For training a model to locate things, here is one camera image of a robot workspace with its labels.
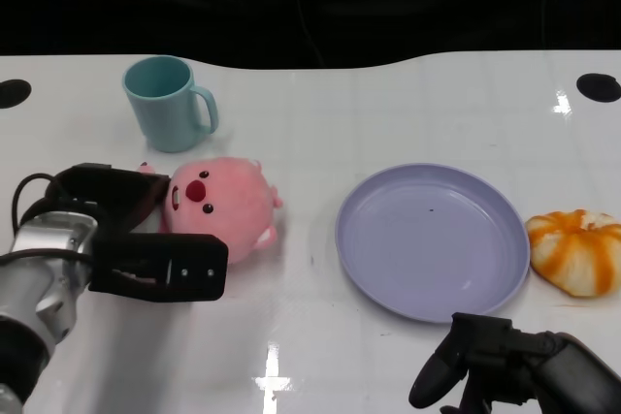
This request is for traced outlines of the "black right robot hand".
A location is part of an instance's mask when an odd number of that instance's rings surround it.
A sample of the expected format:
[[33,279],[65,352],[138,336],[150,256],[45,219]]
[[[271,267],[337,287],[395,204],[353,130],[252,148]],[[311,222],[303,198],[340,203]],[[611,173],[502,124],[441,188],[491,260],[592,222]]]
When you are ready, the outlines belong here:
[[423,409],[464,381],[457,406],[443,413],[489,413],[493,402],[530,399],[544,413],[617,413],[620,377],[570,334],[524,333],[511,320],[466,313],[419,372],[409,403]]

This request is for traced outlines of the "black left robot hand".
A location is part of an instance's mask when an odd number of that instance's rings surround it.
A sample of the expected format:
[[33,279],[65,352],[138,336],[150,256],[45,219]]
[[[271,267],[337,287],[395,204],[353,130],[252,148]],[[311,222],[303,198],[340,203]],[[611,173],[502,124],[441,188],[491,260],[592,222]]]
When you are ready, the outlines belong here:
[[228,247],[211,235],[140,233],[163,206],[165,175],[80,164],[59,173],[45,198],[93,217],[89,290],[153,303],[216,301],[224,292]]

